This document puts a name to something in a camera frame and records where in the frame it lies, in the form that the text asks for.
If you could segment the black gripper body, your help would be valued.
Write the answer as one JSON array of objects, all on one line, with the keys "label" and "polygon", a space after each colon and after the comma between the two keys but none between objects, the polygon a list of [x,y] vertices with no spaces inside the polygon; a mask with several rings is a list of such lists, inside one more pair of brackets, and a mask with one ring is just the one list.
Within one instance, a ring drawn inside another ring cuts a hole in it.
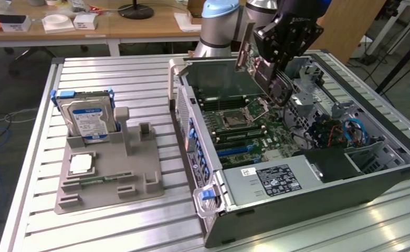
[{"label": "black gripper body", "polygon": [[292,22],[303,22],[311,27],[320,27],[318,19],[326,14],[327,1],[323,0],[284,0],[276,1],[273,23],[276,29],[291,27]]}]

